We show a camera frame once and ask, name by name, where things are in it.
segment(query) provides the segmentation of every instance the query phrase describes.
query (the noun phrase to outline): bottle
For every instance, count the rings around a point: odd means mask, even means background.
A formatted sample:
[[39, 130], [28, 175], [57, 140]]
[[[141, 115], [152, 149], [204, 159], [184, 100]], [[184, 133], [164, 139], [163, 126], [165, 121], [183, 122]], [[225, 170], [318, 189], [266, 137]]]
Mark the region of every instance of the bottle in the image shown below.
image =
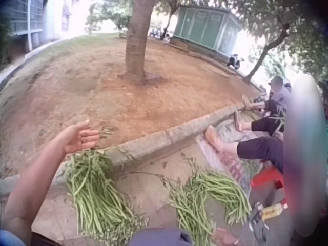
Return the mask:
[[286, 208], [287, 208], [286, 203], [285, 204], [278, 203], [278, 204], [272, 205], [270, 207], [264, 208], [262, 210], [262, 212], [263, 212], [262, 220], [266, 221], [267, 219], [276, 217], [276, 216], [280, 215], [282, 213], [282, 211]]

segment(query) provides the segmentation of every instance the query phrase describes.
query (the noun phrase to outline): green beans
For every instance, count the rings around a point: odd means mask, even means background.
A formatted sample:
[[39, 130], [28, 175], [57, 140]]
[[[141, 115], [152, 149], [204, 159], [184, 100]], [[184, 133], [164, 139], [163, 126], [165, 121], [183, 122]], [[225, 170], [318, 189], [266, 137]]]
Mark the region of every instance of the green beans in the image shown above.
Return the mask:
[[78, 231], [100, 240], [104, 245], [128, 245], [134, 232], [147, 225], [107, 179], [112, 163], [104, 154], [85, 151], [74, 155], [65, 178], [77, 213]]
[[170, 204], [176, 208], [179, 226], [188, 231], [195, 246], [210, 246], [215, 229], [213, 220], [205, 210], [208, 196], [225, 207], [228, 225], [245, 223], [251, 210], [245, 192], [240, 185], [220, 172], [196, 173], [185, 186], [165, 182], [170, 189]]

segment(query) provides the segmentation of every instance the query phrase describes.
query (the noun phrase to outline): bare soil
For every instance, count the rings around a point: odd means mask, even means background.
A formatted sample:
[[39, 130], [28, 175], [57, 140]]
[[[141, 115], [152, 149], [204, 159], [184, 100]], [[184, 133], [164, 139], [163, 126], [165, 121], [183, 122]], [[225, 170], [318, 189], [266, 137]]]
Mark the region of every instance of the bare soil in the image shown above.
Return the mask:
[[100, 147], [176, 126], [258, 91], [163, 42], [148, 40], [145, 69], [163, 81], [122, 78], [126, 41], [113, 34], [61, 42], [28, 61], [0, 95], [0, 177], [21, 173], [62, 129], [89, 118]]

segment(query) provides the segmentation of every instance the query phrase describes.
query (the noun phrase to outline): plastic stool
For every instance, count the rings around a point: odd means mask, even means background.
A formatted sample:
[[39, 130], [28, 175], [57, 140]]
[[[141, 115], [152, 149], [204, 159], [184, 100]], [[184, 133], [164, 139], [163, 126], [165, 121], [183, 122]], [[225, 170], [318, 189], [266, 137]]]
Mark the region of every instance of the plastic stool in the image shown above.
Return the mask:
[[[259, 187], [271, 181], [275, 183], [276, 189], [284, 189], [283, 175], [274, 166], [271, 166], [255, 175], [251, 181], [251, 186]], [[284, 198], [280, 203], [286, 204], [286, 198]]]

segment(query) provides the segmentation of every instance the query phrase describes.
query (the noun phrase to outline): hand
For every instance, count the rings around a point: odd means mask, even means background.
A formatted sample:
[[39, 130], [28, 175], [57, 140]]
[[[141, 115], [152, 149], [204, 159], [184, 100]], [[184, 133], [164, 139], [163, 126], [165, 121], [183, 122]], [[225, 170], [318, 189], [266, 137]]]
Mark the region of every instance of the hand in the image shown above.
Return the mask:
[[100, 139], [98, 130], [90, 130], [90, 121], [71, 125], [56, 137], [65, 154], [71, 154], [82, 149], [95, 147]]

